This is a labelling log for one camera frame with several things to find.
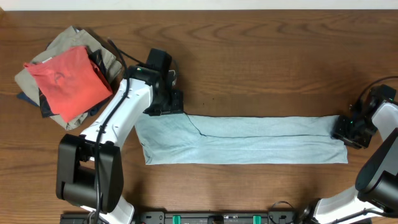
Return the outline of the light blue t-shirt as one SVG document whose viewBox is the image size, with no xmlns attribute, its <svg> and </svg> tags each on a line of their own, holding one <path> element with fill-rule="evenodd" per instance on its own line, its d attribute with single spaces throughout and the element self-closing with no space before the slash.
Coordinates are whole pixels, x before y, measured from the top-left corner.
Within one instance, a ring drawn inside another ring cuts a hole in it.
<svg viewBox="0 0 398 224">
<path fill-rule="evenodd" d="M 147 165 L 345 164 L 336 116 L 142 115 L 135 125 Z"/>
</svg>

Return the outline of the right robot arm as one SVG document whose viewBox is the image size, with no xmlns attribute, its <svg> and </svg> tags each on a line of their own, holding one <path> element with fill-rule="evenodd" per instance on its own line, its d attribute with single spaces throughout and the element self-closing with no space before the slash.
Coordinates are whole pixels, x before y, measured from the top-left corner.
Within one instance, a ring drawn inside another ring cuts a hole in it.
<svg viewBox="0 0 398 224">
<path fill-rule="evenodd" d="M 397 218 L 397 103 L 382 103 L 371 121 L 382 144 L 361 168 L 355 185 L 311 209 L 303 223 L 363 223 Z"/>
</svg>

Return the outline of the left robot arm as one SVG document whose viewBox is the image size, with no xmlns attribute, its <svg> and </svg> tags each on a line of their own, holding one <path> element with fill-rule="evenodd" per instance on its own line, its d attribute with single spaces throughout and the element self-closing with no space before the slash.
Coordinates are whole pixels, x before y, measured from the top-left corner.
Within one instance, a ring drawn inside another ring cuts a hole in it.
<svg viewBox="0 0 398 224">
<path fill-rule="evenodd" d="M 58 145 L 56 194 L 86 213 L 63 214 L 60 223 L 133 223 L 134 207 L 123 197 L 121 151 L 139 117 L 182 113 L 176 70 L 131 66 L 115 96 L 93 124 Z"/>
</svg>

